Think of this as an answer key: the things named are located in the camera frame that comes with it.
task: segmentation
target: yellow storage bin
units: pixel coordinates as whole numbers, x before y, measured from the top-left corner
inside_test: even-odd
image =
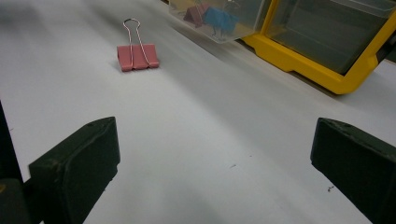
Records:
[[[389,0],[273,0],[261,31],[243,40],[283,71],[349,93],[395,44],[395,8]]]

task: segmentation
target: clear plastic container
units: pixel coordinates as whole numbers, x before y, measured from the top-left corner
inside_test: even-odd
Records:
[[[261,28],[265,0],[170,0],[169,12],[218,43]]]
[[[278,0],[265,35],[345,74],[395,6],[389,0]]]

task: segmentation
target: yellow plastic frame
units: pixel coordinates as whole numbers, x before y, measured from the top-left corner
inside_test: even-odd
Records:
[[[242,39],[265,61],[285,72],[295,71],[336,94],[353,92],[361,85],[378,66],[376,54],[396,30],[396,11],[393,11],[358,60],[343,76],[265,36],[265,31],[275,14],[276,5],[277,0],[273,0],[261,31]]]

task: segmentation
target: binder clip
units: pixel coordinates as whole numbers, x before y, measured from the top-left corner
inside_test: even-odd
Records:
[[[213,36],[216,35],[216,30],[220,29],[220,36],[223,37],[224,33],[233,32],[239,19],[226,11],[210,7],[205,13],[204,22],[213,26]]]
[[[194,7],[189,7],[187,8],[187,12],[183,20],[195,24],[195,28],[201,27],[204,24],[204,15],[208,8],[208,3],[201,3]]]
[[[136,21],[136,34],[139,39],[139,45],[132,44],[131,31],[126,26],[125,22]],[[123,26],[128,31],[129,46],[117,46],[118,58],[122,72],[129,72],[138,69],[157,68],[160,62],[157,59],[157,53],[153,44],[142,44],[140,39],[139,27],[140,21],[136,19],[128,19],[123,22]]]

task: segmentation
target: white table surface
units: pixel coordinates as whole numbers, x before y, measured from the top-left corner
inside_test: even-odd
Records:
[[[127,18],[160,68],[120,71]],[[85,223],[370,223],[309,155],[319,117],[396,146],[395,68],[333,96],[198,36],[159,0],[0,2],[0,98],[23,178],[85,123],[117,119],[119,172]]]

